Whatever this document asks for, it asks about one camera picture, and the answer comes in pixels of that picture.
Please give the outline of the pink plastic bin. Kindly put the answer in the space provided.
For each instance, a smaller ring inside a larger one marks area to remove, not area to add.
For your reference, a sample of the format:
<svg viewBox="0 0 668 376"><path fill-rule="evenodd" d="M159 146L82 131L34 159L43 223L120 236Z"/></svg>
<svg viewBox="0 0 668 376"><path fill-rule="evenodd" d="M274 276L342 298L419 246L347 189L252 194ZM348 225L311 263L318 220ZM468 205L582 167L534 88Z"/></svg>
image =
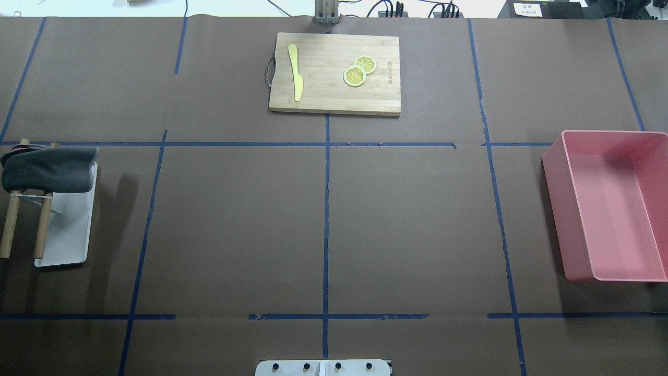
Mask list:
<svg viewBox="0 0 668 376"><path fill-rule="evenodd" d="M667 137L565 130L542 156L572 283L665 283Z"/></svg>

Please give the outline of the front lemon slice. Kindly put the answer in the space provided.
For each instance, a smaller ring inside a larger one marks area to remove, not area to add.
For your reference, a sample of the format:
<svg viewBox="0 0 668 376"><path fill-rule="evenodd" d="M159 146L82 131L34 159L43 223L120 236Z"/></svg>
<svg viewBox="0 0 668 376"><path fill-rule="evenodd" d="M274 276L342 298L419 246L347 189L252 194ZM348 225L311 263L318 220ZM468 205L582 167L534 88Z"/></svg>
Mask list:
<svg viewBox="0 0 668 376"><path fill-rule="evenodd" d="M362 86L365 83L367 73L362 67L349 66L344 69L342 78L346 85L356 88Z"/></svg>

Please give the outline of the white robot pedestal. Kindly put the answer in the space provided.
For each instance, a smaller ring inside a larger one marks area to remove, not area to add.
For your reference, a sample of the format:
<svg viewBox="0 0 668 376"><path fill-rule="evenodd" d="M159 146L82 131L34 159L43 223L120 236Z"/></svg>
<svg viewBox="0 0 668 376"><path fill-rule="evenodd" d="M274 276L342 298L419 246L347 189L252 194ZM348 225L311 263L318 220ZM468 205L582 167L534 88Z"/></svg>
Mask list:
<svg viewBox="0 0 668 376"><path fill-rule="evenodd" d="M267 360L255 375L392 375L391 361L383 359Z"/></svg>

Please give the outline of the bamboo cutting board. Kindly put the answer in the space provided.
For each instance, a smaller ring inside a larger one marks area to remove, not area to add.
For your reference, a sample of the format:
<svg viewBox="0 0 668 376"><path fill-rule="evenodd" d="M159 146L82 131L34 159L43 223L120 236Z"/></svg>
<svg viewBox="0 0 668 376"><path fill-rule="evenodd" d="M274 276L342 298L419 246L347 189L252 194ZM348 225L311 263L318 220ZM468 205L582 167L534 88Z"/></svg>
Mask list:
<svg viewBox="0 0 668 376"><path fill-rule="evenodd" d="M294 102L289 44L299 50L299 73L304 79L300 102ZM343 71L354 66L360 55L374 57L378 66L362 86L353 88L344 83ZM273 112L401 115L398 37L280 32L273 56L275 71L269 95Z"/></svg>

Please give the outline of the outer wooden rack rod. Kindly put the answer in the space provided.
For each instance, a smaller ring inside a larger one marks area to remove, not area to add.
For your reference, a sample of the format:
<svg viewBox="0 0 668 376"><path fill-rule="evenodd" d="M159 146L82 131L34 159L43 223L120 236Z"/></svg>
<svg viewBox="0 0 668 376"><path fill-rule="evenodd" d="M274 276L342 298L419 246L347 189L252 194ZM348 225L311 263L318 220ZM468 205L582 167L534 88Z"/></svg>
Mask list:
<svg viewBox="0 0 668 376"><path fill-rule="evenodd" d="M17 195L20 192L20 190L10 191L7 216L2 237L1 257L3 259L8 259L10 257L10 249L14 240L15 226L20 205L20 199Z"/></svg>

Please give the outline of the lemon slice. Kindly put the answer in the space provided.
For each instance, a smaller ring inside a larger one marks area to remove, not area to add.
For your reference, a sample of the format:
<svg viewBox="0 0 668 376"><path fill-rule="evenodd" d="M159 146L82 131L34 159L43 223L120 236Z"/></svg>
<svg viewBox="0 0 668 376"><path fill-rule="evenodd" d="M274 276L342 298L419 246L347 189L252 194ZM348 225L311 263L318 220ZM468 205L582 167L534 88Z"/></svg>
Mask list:
<svg viewBox="0 0 668 376"><path fill-rule="evenodd" d="M362 67L349 66L344 69L342 78L346 85L356 88L362 86L365 83L367 73Z"/></svg>
<svg viewBox="0 0 668 376"><path fill-rule="evenodd" d="M377 70L376 59L370 55L360 55L354 59L354 65L360 67L366 75L373 74Z"/></svg>

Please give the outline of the grey cleaning cloth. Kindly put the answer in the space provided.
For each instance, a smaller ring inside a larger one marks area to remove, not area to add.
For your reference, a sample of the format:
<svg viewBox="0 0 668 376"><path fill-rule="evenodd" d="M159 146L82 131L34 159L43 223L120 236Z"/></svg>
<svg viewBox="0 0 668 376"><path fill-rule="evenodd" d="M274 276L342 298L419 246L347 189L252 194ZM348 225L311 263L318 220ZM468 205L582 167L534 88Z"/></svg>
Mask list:
<svg viewBox="0 0 668 376"><path fill-rule="evenodd" d="M98 147L17 145L2 156L2 186L7 192L87 193L98 153Z"/></svg>

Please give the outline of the black box with label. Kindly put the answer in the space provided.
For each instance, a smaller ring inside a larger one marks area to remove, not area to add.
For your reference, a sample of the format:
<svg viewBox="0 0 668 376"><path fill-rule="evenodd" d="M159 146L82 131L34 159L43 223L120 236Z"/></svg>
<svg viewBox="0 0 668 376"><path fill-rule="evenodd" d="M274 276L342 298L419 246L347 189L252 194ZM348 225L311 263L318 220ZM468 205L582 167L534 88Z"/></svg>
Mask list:
<svg viewBox="0 0 668 376"><path fill-rule="evenodd" d="M585 19L579 2L505 1L498 19Z"/></svg>

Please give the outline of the yellow plastic knife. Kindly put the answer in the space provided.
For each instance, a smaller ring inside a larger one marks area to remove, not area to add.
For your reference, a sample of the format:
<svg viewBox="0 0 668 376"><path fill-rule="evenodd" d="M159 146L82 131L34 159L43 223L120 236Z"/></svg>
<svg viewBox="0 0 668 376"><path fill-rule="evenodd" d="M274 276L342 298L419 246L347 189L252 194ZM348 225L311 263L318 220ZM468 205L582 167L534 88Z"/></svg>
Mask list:
<svg viewBox="0 0 668 376"><path fill-rule="evenodd" d="M300 102L304 90L304 79L299 73L299 50L295 44L289 44L287 50L293 75L294 102Z"/></svg>

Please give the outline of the rear lemon slice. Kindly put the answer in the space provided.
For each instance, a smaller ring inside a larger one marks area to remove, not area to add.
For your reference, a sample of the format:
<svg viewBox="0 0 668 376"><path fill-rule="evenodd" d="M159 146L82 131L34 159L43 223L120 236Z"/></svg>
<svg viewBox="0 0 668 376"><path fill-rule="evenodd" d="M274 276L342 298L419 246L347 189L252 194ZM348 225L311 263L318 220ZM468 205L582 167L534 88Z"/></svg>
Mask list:
<svg viewBox="0 0 668 376"><path fill-rule="evenodd" d="M373 74L377 70L376 59L370 55L360 55L354 59L354 65L360 67L366 75Z"/></svg>

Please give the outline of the aluminium frame post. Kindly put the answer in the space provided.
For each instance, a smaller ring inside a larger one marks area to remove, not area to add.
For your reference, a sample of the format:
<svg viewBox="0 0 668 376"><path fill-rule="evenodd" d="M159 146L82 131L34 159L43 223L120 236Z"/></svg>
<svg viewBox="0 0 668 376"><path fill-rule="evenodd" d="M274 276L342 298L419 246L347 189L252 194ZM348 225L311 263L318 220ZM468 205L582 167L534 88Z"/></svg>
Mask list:
<svg viewBox="0 0 668 376"><path fill-rule="evenodd" d="M338 24L340 22L339 3L339 0L315 0L314 24Z"/></svg>

